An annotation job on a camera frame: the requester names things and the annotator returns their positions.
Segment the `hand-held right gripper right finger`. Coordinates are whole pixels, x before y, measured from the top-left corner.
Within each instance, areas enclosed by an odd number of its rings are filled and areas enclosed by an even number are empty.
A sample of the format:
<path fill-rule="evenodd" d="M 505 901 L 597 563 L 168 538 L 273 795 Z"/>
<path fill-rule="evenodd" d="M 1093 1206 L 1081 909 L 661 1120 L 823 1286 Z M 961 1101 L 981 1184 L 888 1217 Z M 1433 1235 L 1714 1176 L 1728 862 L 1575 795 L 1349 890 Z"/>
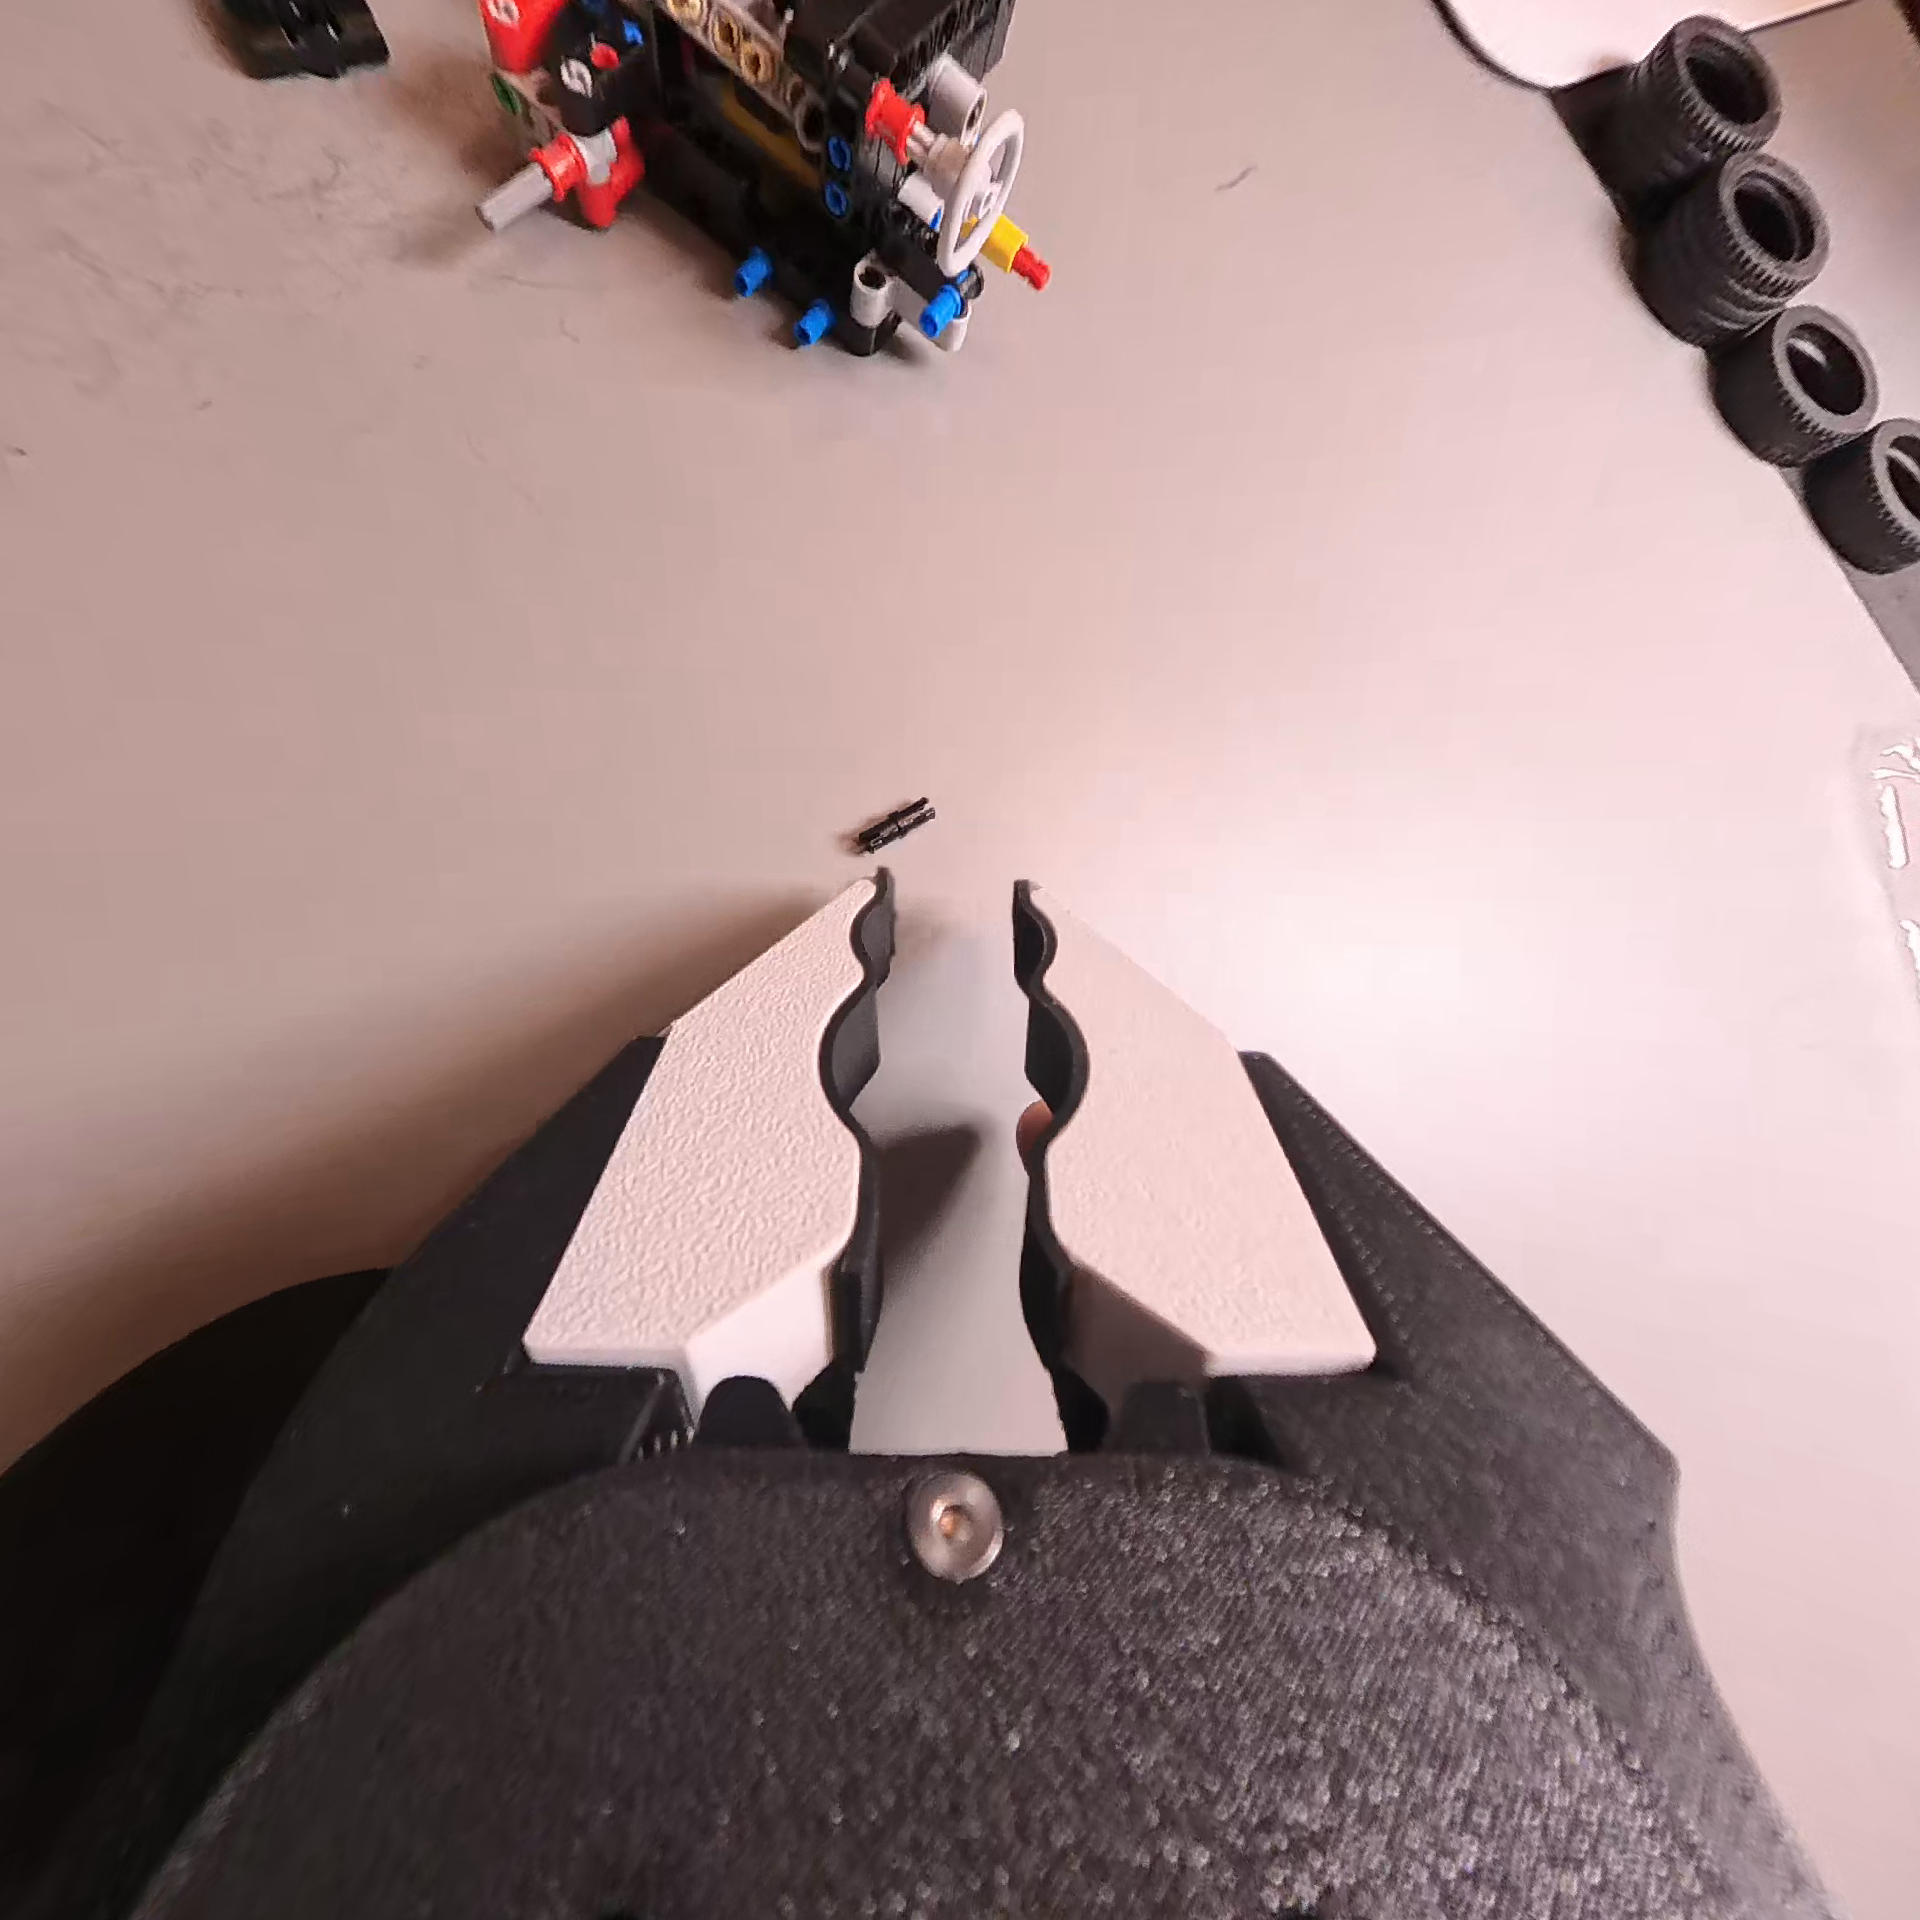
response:
<path fill-rule="evenodd" d="M 1049 890 L 1013 896 L 1027 1176 L 1019 1298 L 1071 1452 L 1127 1401 L 1357 1377 L 1376 1337 L 1237 1046 Z"/>

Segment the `black square lego frame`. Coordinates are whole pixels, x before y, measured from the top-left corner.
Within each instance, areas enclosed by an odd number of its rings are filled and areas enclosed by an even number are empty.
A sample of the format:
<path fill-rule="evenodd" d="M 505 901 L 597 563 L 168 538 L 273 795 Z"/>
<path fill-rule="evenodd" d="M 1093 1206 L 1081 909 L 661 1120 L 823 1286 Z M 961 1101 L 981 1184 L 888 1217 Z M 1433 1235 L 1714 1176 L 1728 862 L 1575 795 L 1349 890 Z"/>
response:
<path fill-rule="evenodd" d="M 389 64 L 368 3 L 217 3 L 225 40 L 254 81 L 339 81 Z"/>

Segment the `partly built lego car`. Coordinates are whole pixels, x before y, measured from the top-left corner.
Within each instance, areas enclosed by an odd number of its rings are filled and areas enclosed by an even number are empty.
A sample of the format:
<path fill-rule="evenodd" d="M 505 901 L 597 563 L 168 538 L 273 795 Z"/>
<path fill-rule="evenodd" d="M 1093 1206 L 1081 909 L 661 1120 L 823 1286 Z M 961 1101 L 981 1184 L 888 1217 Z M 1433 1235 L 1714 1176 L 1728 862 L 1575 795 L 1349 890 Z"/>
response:
<path fill-rule="evenodd" d="M 731 257 L 798 348 L 958 353 L 986 280 L 1053 268 L 1011 218 L 1025 117 L 990 112 L 1013 3 L 482 3 L 520 170 L 493 233 L 550 208 L 607 230 L 651 190 Z"/>

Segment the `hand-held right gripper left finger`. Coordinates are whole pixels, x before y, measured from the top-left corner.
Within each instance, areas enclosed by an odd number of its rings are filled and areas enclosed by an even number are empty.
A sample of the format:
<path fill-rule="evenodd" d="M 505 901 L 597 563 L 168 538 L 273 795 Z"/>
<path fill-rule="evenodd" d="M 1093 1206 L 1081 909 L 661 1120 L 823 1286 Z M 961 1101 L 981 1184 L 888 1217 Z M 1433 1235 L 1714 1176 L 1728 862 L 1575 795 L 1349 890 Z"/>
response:
<path fill-rule="evenodd" d="M 522 1349 L 657 1371 L 701 1422 L 767 1380 L 816 1450 L 851 1442 L 880 1321 L 880 1176 L 854 1107 L 880 1066 L 888 870 L 855 881 L 661 1035 Z"/>

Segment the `clear plastic bag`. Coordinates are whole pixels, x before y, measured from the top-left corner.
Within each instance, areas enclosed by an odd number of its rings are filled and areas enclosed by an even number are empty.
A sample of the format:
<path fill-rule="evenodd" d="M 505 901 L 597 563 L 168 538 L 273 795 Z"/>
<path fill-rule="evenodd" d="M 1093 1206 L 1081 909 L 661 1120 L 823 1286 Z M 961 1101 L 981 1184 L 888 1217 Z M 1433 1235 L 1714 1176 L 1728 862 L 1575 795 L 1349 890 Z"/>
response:
<path fill-rule="evenodd" d="M 1918 736 L 1874 736 L 1866 792 L 1893 933 L 1918 985 Z"/>

